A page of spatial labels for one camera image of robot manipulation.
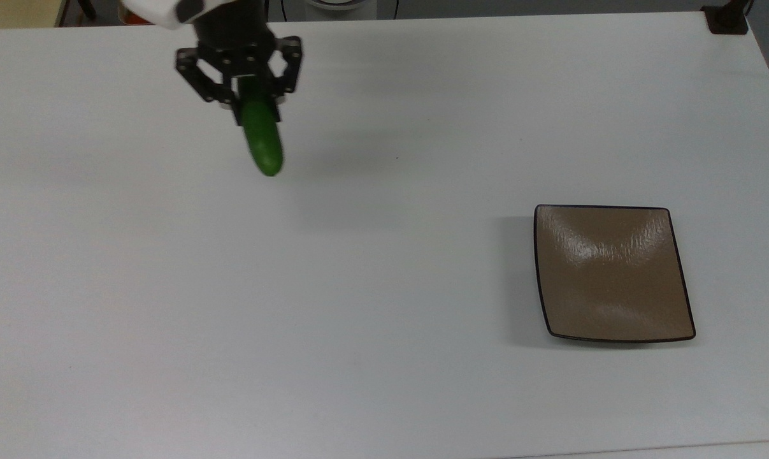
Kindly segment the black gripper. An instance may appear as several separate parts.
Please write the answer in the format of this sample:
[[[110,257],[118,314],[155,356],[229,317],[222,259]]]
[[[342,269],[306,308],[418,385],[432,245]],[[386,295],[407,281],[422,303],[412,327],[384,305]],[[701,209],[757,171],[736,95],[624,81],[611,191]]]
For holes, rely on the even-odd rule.
[[[241,104],[233,90],[233,78],[267,78],[266,99],[275,122],[280,122],[279,99],[292,94],[299,84],[303,44],[299,36],[277,38],[268,27],[264,1],[223,3],[192,21],[198,46],[175,52],[175,69],[204,102],[218,102],[232,112],[241,127]],[[285,61],[281,75],[274,75],[270,58],[279,52]],[[201,62],[219,72],[208,76]]]

